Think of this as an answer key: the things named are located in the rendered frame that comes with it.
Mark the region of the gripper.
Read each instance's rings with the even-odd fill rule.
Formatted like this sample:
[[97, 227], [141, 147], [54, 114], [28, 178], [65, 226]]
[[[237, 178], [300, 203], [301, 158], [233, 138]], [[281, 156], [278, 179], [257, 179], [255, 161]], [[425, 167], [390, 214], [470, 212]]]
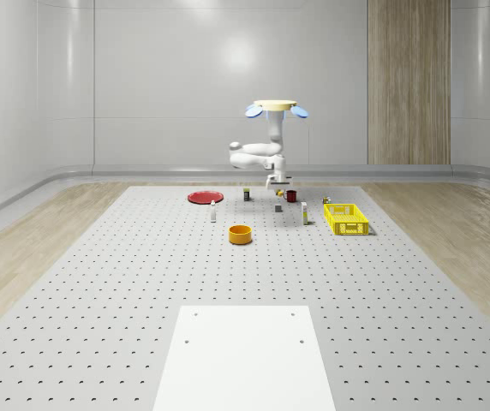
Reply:
[[266, 189], [272, 190], [275, 194], [278, 190], [283, 190], [284, 192], [292, 186], [291, 176], [276, 176], [275, 174], [269, 175], [266, 178]]

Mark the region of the yellow bowl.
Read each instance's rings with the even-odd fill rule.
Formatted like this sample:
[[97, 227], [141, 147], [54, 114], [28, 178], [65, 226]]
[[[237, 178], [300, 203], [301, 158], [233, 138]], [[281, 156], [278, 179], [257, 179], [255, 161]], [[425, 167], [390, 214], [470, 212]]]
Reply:
[[228, 229], [229, 242], [235, 245], [245, 245], [252, 241], [252, 229], [247, 225], [233, 225]]

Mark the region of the red plate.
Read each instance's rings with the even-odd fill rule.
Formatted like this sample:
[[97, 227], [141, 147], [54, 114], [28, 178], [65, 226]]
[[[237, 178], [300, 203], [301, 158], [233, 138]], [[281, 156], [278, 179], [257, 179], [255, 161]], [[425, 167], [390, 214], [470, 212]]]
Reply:
[[188, 195], [188, 201], [198, 205], [210, 205], [224, 199], [224, 195], [217, 191], [197, 191]]

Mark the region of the drone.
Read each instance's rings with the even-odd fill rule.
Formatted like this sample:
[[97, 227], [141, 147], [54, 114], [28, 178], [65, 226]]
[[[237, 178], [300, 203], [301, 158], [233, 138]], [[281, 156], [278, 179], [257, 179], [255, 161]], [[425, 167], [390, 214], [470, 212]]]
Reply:
[[307, 118], [308, 112], [293, 100], [256, 100], [245, 110], [245, 116], [254, 118], [264, 111], [290, 111], [294, 116]]

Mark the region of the yellow basket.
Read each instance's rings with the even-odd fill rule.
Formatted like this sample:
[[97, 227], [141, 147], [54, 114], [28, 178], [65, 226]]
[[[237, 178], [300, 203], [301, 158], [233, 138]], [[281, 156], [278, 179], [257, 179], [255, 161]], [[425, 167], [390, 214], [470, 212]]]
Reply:
[[324, 204], [324, 217], [335, 235], [367, 235], [368, 219], [355, 204]]

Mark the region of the white board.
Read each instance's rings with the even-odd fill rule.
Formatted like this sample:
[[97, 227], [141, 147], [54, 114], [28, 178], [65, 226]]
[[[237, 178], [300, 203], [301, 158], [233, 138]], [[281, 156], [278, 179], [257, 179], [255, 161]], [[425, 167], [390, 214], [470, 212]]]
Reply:
[[181, 307], [153, 411], [335, 411], [308, 307]]

